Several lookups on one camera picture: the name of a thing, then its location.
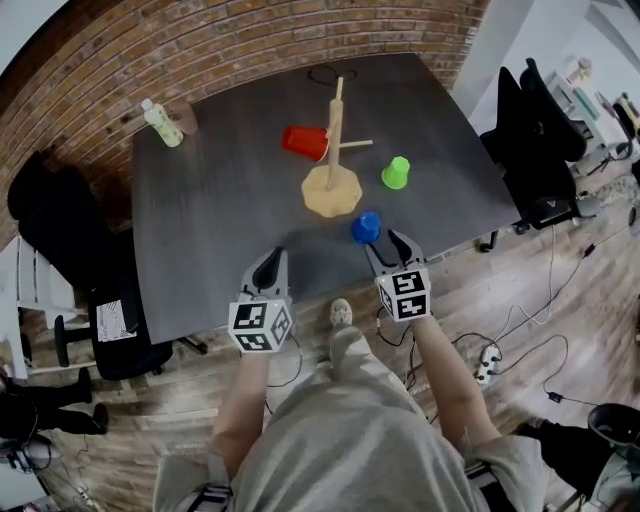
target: person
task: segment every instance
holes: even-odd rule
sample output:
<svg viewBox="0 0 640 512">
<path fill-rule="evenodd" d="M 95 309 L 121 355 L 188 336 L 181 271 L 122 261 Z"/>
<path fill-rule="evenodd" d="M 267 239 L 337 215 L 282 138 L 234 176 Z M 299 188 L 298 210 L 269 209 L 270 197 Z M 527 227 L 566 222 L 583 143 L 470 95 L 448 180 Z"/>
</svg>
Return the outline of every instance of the person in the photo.
<svg viewBox="0 0 640 512">
<path fill-rule="evenodd" d="M 90 404 L 89 370 L 80 369 L 78 381 L 59 388 L 14 383 L 0 365 L 0 438 L 27 443 L 41 430 L 60 429 L 70 434 L 106 434 L 109 416 L 104 404 L 97 404 L 93 416 L 62 409 L 76 403 Z"/>
<path fill-rule="evenodd" d="M 640 450 L 616 449 L 588 428 L 567 427 L 534 418 L 520 425 L 517 435 L 540 441 L 542 459 L 558 477 L 602 510 L 627 510 L 640 506 L 640 465 L 629 455 Z"/>
<path fill-rule="evenodd" d="M 263 431 L 269 355 L 244 354 L 215 420 L 208 465 L 161 461 L 155 512 L 540 512 L 547 472 L 537 440 L 502 436 L 465 362 L 429 316 L 412 322 L 442 434 L 331 305 L 330 361 Z"/>
</svg>

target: blue cup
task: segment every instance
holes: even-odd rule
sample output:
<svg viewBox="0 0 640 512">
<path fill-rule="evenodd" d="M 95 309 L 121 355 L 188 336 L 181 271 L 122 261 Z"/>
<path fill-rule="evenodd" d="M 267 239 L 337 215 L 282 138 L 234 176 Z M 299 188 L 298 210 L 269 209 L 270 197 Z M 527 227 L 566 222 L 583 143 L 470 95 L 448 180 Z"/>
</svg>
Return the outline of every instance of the blue cup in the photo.
<svg viewBox="0 0 640 512">
<path fill-rule="evenodd" d="M 359 244 L 372 244 L 380 238 L 380 216 L 364 212 L 351 224 L 351 236 Z"/>
</svg>

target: white bottle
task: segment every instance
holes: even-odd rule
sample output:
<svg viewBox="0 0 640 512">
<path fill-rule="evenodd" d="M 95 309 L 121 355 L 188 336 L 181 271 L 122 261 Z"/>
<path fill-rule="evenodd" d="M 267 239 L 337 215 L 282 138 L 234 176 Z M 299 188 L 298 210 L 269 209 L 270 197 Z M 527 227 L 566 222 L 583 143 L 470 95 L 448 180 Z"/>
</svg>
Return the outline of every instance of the white bottle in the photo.
<svg viewBox="0 0 640 512">
<path fill-rule="evenodd" d="M 147 98 L 142 102 L 142 109 L 145 121 L 156 129 L 167 146 L 175 148 L 182 142 L 184 135 L 171 122 L 162 105 Z"/>
</svg>

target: red brick wall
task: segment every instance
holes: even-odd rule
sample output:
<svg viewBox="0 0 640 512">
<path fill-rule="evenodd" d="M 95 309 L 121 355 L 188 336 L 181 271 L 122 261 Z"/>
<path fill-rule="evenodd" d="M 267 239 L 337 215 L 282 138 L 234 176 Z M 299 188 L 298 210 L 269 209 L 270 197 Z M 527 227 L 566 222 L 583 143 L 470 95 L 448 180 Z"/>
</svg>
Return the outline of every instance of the red brick wall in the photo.
<svg viewBox="0 0 640 512">
<path fill-rule="evenodd" d="M 130 213 L 144 98 L 194 102 L 313 62 L 410 51 L 450 87 L 488 2 L 71 0 L 0 78 L 0 246 L 16 231 L 7 188 L 34 150 L 78 166 L 115 225 Z"/>
</svg>

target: wooden floor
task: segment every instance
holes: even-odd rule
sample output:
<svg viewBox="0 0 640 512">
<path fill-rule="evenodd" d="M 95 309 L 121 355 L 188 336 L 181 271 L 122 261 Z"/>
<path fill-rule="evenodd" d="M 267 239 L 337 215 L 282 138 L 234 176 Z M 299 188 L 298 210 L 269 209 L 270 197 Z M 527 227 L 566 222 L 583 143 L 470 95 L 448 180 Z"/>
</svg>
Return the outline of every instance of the wooden floor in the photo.
<svg viewBox="0 0 640 512">
<path fill-rule="evenodd" d="M 555 290 L 564 284 L 590 244 L 625 225 L 629 208 L 638 199 L 639 189 L 628 166 L 611 165 L 605 173 L 579 186 L 597 191 L 606 207 L 597 219 L 579 225 L 567 222 L 556 228 Z M 509 232 L 500 238 L 490 255 L 480 254 L 469 243 L 431 265 L 432 309 L 452 340 L 470 331 L 495 337 L 503 330 L 513 304 L 520 304 L 529 312 L 545 304 L 549 297 L 552 237 L 551 229 L 523 236 Z M 576 400 L 640 406 L 640 360 L 634 342 L 639 258 L 640 241 L 628 229 L 599 245 L 582 261 L 575 277 L 554 301 L 545 325 L 529 322 L 500 341 L 505 354 L 501 368 L 508 367 L 527 349 L 550 336 L 563 334 L 569 340 L 569 357 L 562 372 L 548 383 L 548 389 Z M 375 334 L 379 302 L 371 284 L 363 283 L 335 296 L 338 295 L 351 301 L 355 323 L 366 331 L 374 353 L 404 379 L 411 337 L 407 336 L 401 347 L 394 348 Z M 294 385 L 311 372 L 326 348 L 327 304 L 332 298 L 298 308 L 297 339 L 302 346 L 303 367 Z M 511 325 L 517 325 L 523 318 L 522 313 L 514 311 Z M 397 341 L 402 326 L 383 319 L 382 329 L 388 338 Z M 53 363 L 50 335 L 42 333 L 37 338 L 33 332 L 32 335 L 37 339 L 35 360 Z M 81 504 L 78 488 L 87 489 L 103 510 L 150 510 L 159 457 L 168 453 L 202 457 L 217 408 L 238 363 L 238 351 L 224 333 L 202 337 L 209 344 L 207 356 L 176 347 L 166 372 L 160 376 L 108 383 L 92 370 L 96 400 L 107 404 L 111 414 L 109 434 L 85 439 L 58 431 L 48 433 L 63 452 L 64 466 L 53 461 L 41 475 L 64 510 L 89 510 Z M 472 370 L 485 346 L 475 336 L 457 344 Z M 76 357 L 81 360 L 88 357 L 88 349 L 82 349 Z M 543 380 L 557 370 L 564 358 L 564 343 L 555 338 L 513 370 L 494 379 L 486 391 L 486 399 L 499 429 L 509 432 L 531 416 L 585 425 L 589 406 L 551 402 L 542 390 Z M 287 342 L 273 358 L 271 382 L 278 384 L 295 375 L 298 361 L 297 347 Z M 417 376 L 412 393 L 431 416 L 434 407 L 428 385 L 420 370 Z M 72 379 L 75 374 L 69 372 L 33 378 L 30 384 L 61 384 Z M 290 389 L 291 386 L 269 390 L 271 407 L 276 407 Z M 80 409 L 89 411 L 91 407 Z M 564 484 L 554 480 L 548 500 L 557 503 L 570 494 Z"/>
</svg>

